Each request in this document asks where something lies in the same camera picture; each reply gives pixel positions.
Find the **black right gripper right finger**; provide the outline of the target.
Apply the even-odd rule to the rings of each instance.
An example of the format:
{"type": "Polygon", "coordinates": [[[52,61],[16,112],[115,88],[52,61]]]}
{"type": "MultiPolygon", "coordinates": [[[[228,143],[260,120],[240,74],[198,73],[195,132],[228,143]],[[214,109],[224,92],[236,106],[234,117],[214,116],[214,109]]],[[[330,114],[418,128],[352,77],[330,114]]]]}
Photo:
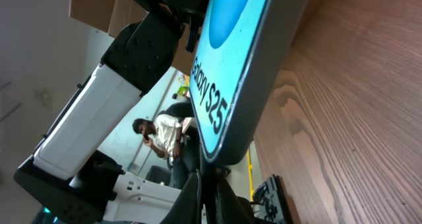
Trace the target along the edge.
{"type": "Polygon", "coordinates": [[[254,223],[254,213],[250,202],[245,198],[237,196],[224,177],[217,178],[216,223],[254,223]]]}

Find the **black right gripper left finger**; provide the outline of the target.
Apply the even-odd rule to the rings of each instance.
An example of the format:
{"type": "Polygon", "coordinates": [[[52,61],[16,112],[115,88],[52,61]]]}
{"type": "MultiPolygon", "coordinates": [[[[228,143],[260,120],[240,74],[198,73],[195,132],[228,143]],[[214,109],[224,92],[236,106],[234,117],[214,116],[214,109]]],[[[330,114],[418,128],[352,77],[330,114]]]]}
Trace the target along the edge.
{"type": "Polygon", "coordinates": [[[202,222],[202,178],[197,169],[185,183],[169,213],[160,224],[200,224],[202,222]]]}

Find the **blue Galaxy smartphone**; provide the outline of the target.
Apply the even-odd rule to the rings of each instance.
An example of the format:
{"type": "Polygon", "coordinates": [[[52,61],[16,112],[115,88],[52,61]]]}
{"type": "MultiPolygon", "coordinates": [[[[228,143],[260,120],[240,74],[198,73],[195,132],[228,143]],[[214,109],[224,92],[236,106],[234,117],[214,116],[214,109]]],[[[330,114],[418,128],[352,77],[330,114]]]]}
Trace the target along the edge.
{"type": "Polygon", "coordinates": [[[205,159],[242,160],[307,0],[209,0],[190,94],[205,159]]]}

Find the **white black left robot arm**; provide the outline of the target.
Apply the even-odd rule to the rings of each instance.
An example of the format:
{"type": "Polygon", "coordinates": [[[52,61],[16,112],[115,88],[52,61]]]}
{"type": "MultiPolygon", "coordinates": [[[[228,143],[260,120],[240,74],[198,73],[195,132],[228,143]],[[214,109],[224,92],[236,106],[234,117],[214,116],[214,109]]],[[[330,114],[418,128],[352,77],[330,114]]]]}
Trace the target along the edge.
{"type": "Polygon", "coordinates": [[[65,223],[175,219],[178,189],[123,170],[98,150],[170,68],[184,30],[192,52],[209,0],[135,0],[147,14],[120,31],[14,179],[65,223]]]}

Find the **seated man white shirt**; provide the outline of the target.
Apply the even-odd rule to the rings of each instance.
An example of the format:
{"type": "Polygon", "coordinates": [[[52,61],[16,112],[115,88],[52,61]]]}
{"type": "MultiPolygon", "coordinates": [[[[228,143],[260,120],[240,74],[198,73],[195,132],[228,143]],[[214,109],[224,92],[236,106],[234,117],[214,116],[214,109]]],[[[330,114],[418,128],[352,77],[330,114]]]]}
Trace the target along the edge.
{"type": "Polygon", "coordinates": [[[174,103],[160,112],[153,121],[135,119],[133,130],[143,136],[142,141],[161,159],[170,160],[174,187],[182,189],[190,174],[200,166],[197,129],[183,132],[181,121],[194,117],[189,102],[174,103]]]}

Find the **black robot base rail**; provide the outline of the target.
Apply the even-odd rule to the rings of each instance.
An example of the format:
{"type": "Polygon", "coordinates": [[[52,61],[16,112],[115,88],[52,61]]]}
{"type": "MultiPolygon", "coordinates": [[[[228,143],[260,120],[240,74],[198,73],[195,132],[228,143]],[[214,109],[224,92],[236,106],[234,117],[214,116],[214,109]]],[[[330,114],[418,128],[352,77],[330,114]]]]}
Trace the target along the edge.
{"type": "Polygon", "coordinates": [[[270,175],[253,192],[252,198],[252,207],[258,208],[255,213],[255,223],[293,224],[293,218],[279,176],[270,175]]]}

